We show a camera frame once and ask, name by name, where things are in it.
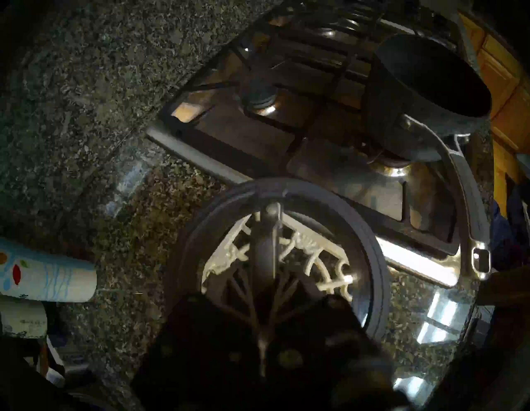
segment pan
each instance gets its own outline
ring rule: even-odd
[[[398,34],[374,53],[363,95],[366,132],[404,159],[442,160],[456,203],[461,272],[481,280],[491,271],[489,225],[458,143],[490,111],[491,94],[478,74],[439,43]]]

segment paper cup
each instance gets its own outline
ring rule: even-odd
[[[29,250],[0,238],[0,294],[28,300],[85,302],[94,294],[88,261]]]

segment granite countertop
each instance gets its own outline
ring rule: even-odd
[[[178,230],[225,187],[145,139],[162,103],[273,1],[78,2],[49,13],[0,101],[0,235],[95,262],[86,303],[61,304],[117,407],[167,314],[162,276]],[[486,204],[491,136],[469,150]],[[383,347],[422,403],[457,350],[476,282],[445,290],[391,270]]]

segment gas stove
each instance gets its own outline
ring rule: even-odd
[[[390,265],[454,286],[460,239],[443,169],[386,152],[363,128],[372,54],[396,33],[465,53],[457,25],[416,2],[284,2],[197,73],[148,135],[230,183],[316,183],[361,214]]]

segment cooking pot handle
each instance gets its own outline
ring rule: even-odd
[[[436,145],[453,187],[456,202],[458,228],[461,238],[461,271],[473,273],[480,280],[488,278],[491,271],[489,251],[490,229],[484,204],[469,165],[460,151],[447,147],[438,135],[425,124],[408,115],[401,116],[401,126],[424,140]]]

